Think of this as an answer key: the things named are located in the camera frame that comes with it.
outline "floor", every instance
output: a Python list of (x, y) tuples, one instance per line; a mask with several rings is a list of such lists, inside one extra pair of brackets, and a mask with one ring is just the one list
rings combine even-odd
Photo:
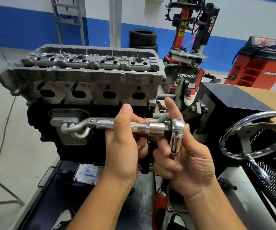
[[(9, 62), (18, 61), (28, 53), (25, 50), (7, 48), (4, 48), (3, 52)], [(0, 51), (0, 69), (6, 65)], [(217, 74), (218, 78), (226, 76)], [(13, 96), (0, 84), (0, 145), (12, 101)], [(40, 178), (50, 165), (58, 161), (58, 155), (53, 143), (40, 142), (40, 133), (27, 122), (26, 110), (25, 100), (20, 96), (17, 97), (0, 157), (0, 182), (26, 203), (30, 203), (34, 195), (39, 192), (37, 184)], [(237, 191), (231, 191), (226, 195), (248, 230), (276, 230), (276, 224), (243, 170), (228, 168), (222, 176), (238, 187)], [(0, 188), (0, 201), (9, 199), (11, 197)], [(27, 209), (28, 205), (23, 208), (18, 204), (0, 205), (0, 230), (15, 229), (15, 223)]]

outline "hand wheel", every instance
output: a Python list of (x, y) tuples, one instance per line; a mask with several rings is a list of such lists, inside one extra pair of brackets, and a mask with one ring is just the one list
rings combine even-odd
[[(225, 156), (235, 160), (248, 160), (253, 166), (255, 173), (269, 185), (270, 178), (268, 174), (255, 162), (254, 158), (262, 157), (276, 151), (276, 142), (262, 150), (252, 152), (250, 137), (255, 135), (260, 129), (276, 129), (276, 123), (252, 123), (252, 121), (258, 119), (272, 117), (276, 117), (276, 111), (259, 112), (247, 116), (229, 127), (219, 141), (219, 147)], [(242, 154), (232, 154), (225, 148), (227, 138), (235, 133), (240, 138)]]

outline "blue and white wall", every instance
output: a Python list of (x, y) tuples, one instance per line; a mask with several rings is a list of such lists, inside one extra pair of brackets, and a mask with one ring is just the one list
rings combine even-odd
[[(263, 0), (206, 1), (221, 9), (204, 50), (204, 54), (209, 56), (202, 65), (204, 69), (229, 72), (232, 58), (251, 35), (276, 38), (276, 3)], [(158, 34), (158, 54), (163, 58), (175, 37), (171, 22), (164, 21), (168, 2), (122, 0), (121, 46), (128, 46), (130, 29), (150, 29)], [(108, 0), (85, 0), (85, 8), (85, 34), (89, 45), (109, 46)], [(173, 16), (179, 11), (173, 9), (170, 14)], [(77, 16), (70, 9), (68, 12), (60, 9), (60, 12)], [(78, 27), (62, 25), (62, 34), (66, 44), (81, 44)], [(0, 40), (2, 46), (29, 50), (45, 43), (59, 43), (50, 0), (0, 0)], [(191, 40), (188, 32), (183, 45)]]

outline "hand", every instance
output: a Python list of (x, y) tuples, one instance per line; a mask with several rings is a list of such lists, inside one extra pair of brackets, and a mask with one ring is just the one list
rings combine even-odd
[[(171, 98), (165, 99), (171, 118), (182, 119), (182, 115)], [(154, 172), (171, 179), (170, 185), (185, 199), (193, 198), (205, 187), (216, 181), (214, 164), (209, 149), (197, 142), (185, 125), (182, 149), (175, 160), (169, 158), (171, 148), (167, 140), (158, 137), (158, 148), (153, 151)]]
[(134, 184), (138, 159), (148, 153), (145, 137), (134, 136), (130, 122), (148, 123), (136, 116), (129, 104), (124, 104), (114, 121), (114, 131), (106, 131), (106, 161), (103, 174), (129, 185)]

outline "engine block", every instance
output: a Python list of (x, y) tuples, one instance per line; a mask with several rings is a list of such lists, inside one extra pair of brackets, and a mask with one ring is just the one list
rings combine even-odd
[(104, 131), (74, 139), (50, 125), (56, 116), (115, 117), (122, 104), (152, 117), (165, 66), (154, 50), (46, 44), (0, 71), (0, 83), (27, 102), (29, 124), (62, 160), (103, 165)]

